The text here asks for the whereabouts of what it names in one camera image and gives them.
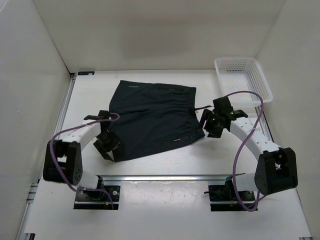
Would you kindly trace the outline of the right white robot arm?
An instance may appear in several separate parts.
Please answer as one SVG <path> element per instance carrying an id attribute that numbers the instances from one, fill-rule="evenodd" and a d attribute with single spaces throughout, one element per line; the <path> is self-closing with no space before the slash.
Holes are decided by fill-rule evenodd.
<path id="1" fill-rule="evenodd" d="M 227 96 L 213 101 L 197 118 L 195 98 L 178 96 L 159 100 L 112 100 L 109 110 L 117 114 L 112 130 L 120 137 L 116 162 L 159 156 L 191 145 L 203 137 L 220 138 L 223 130 L 237 136 L 257 159 L 254 173 L 233 173 L 224 193 L 230 200 L 243 191 L 265 196 L 295 188 L 298 184 L 296 155 L 291 148 L 269 142 L 242 109 L 234 109 Z"/>

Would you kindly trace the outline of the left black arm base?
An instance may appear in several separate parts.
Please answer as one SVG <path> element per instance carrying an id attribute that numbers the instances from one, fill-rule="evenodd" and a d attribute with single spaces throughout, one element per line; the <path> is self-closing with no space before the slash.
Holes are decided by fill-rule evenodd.
<path id="1" fill-rule="evenodd" d="M 75 210 L 110 210 L 119 209 L 121 186 L 115 183 L 99 182 L 104 191 L 83 190 L 76 193 L 73 208 Z"/>

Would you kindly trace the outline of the aluminium left rail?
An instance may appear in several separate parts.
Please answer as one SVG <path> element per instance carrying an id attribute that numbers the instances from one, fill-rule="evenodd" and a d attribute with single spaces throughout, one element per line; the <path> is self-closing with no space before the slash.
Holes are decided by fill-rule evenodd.
<path id="1" fill-rule="evenodd" d="M 63 123 L 66 117 L 67 109 L 69 106 L 69 102 L 71 99 L 72 91 L 74 88 L 74 84 L 77 78 L 77 73 L 71 73 L 70 74 L 70 82 L 68 84 L 62 106 L 58 115 L 58 119 L 54 128 L 53 133 L 57 133 L 62 130 Z M 25 233 L 26 225 L 29 219 L 29 215 L 32 209 L 32 205 L 37 193 L 38 185 L 40 180 L 42 179 L 42 175 L 40 175 L 39 179 L 37 180 L 36 183 L 32 183 L 28 192 L 27 200 L 26 200 L 26 207 L 23 213 L 23 217 L 20 223 L 19 231 L 16 236 L 16 240 L 33 240 L 35 238 L 35 233 Z"/>

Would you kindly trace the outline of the dark navy shorts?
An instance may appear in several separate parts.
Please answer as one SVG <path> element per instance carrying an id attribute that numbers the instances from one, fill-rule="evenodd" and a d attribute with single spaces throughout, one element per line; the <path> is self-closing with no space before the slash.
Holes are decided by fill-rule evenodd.
<path id="1" fill-rule="evenodd" d="M 109 130 L 122 140 L 124 160 L 175 150 L 205 137 L 195 113 L 196 88 L 121 80 L 109 103 L 120 118 Z"/>

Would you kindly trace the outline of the aluminium front rail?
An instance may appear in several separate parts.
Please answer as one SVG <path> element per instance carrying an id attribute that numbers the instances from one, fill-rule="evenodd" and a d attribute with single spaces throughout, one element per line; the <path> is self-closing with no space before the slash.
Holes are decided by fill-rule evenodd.
<path id="1" fill-rule="evenodd" d="M 101 175 L 104 185 L 120 185 L 121 181 L 129 182 L 170 182 L 170 181 L 206 181 L 224 183 L 229 175 L 201 174 L 201 175 Z"/>

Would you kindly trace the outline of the blue label sticker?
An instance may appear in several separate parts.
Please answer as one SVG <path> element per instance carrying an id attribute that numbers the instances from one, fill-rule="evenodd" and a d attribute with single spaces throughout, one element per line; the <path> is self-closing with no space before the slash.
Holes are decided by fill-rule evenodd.
<path id="1" fill-rule="evenodd" d="M 95 71 L 79 71 L 78 76 L 92 76 L 95 74 Z"/>

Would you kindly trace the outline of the aluminium right rail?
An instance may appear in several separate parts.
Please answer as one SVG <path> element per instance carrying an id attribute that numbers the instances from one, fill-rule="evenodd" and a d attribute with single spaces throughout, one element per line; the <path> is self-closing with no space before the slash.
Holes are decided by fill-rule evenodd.
<path id="1" fill-rule="evenodd" d="M 264 111 L 261 111 L 261 107 L 256 107 L 255 108 L 256 114 L 259 115 L 262 113 L 261 118 L 259 120 L 259 126 L 261 131 L 267 136 L 268 140 L 271 142 L 274 142 L 274 138 L 272 135 L 272 132 L 270 130 L 270 126 L 268 124 L 266 115 Z M 308 221 L 306 219 L 302 204 L 301 204 L 301 198 L 299 196 L 298 190 L 296 188 L 287 190 L 285 192 L 282 192 L 281 195 L 283 194 L 289 194 L 292 193 L 294 196 L 290 196 L 288 200 L 288 207 L 291 207 L 292 211 L 291 213 L 295 213 L 295 216 L 298 219 L 298 222 L 301 223 L 301 226 L 303 229 L 307 229 L 308 234 L 299 234 L 298 235 L 298 240 L 313 240 L 313 236 L 310 231 L 310 227 L 308 225 Z"/>

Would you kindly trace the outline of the aluminium rail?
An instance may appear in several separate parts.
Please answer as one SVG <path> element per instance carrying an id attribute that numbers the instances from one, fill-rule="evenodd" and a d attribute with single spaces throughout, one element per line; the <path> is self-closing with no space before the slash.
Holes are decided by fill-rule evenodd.
<path id="1" fill-rule="evenodd" d="M 201 175 L 101 175 L 104 185 L 120 185 L 121 181 L 129 182 L 170 182 L 170 181 L 206 181 L 224 183 L 229 175 L 201 174 Z"/>
<path id="2" fill-rule="evenodd" d="M 274 138 L 272 135 L 272 132 L 270 130 L 270 126 L 268 124 L 266 115 L 264 111 L 261 111 L 261 107 L 256 107 L 255 108 L 256 114 L 259 115 L 262 113 L 261 118 L 259 120 L 259 126 L 261 131 L 267 136 L 268 140 L 271 142 L 274 142 Z M 288 207 L 291 207 L 292 211 L 291 213 L 295 213 L 295 216 L 298 219 L 298 222 L 301 223 L 301 226 L 303 229 L 307 229 L 308 234 L 299 234 L 298 235 L 298 240 L 313 240 L 313 236 L 310 231 L 310 227 L 308 225 L 308 221 L 306 219 L 302 204 L 301 204 L 301 198 L 299 196 L 298 190 L 296 188 L 287 190 L 285 192 L 282 192 L 281 195 L 283 194 L 289 194 L 292 193 L 294 196 L 290 196 L 288 200 Z"/>
<path id="3" fill-rule="evenodd" d="M 62 106 L 58 115 L 58 119 L 54 128 L 53 133 L 57 133 L 62 130 L 63 123 L 66 117 L 67 109 L 69 106 L 69 102 L 71 99 L 72 91 L 74 88 L 74 84 L 77 78 L 77 73 L 71 73 L 70 74 L 70 82 L 68 84 Z M 28 192 L 27 200 L 26 200 L 26 207 L 23 213 L 23 217 L 20 223 L 19 231 L 16 236 L 16 240 L 33 240 L 35 238 L 35 233 L 25 233 L 26 225 L 29 219 L 29 215 L 32 209 L 32 205 L 37 193 L 38 185 L 40 180 L 42 179 L 42 175 L 40 175 L 39 179 L 37 180 L 36 183 L 32 183 Z"/>

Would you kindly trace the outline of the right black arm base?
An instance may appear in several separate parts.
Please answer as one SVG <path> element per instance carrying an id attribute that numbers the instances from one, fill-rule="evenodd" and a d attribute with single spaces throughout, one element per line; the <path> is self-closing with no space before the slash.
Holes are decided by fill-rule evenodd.
<path id="1" fill-rule="evenodd" d="M 204 194 L 209 196 L 211 212 L 241 212 L 245 210 L 236 197 L 231 176 L 228 176 L 223 184 L 209 185 Z M 256 197 L 253 191 L 240 191 L 238 194 L 247 208 L 252 209 L 255 206 Z"/>

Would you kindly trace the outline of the white perforated plastic basket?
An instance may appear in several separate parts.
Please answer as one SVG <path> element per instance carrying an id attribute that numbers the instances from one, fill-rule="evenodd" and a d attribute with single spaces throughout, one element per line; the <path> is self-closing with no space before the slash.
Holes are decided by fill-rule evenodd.
<path id="1" fill-rule="evenodd" d="M 273 100 L 273 94 L 259 62 L 253 57 L 220 57 L 214 60 L 218 82 L 223 95 L 240 92 L 229 97 L 233 105 L 258 107 L 258 94 L 264 103 Z"/>

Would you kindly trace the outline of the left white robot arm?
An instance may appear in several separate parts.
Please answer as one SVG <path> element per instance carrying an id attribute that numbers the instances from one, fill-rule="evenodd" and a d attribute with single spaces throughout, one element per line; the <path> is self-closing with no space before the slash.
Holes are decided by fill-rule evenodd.
<path id="1" fill-rule="evenodd" d="M 112 160 L 110 152 L 121 146 L 120 138 L 108 131 L 111 120 L 84 120 L 82 125 L 65 129 L 47 144 L 43 179 L 65 183 L 73 191 L 84 190 L 93 200 L 105 194 L 99 176 L 83 170 L 82 150 L 93 140 L 94 147 L 105 160 Z"/>

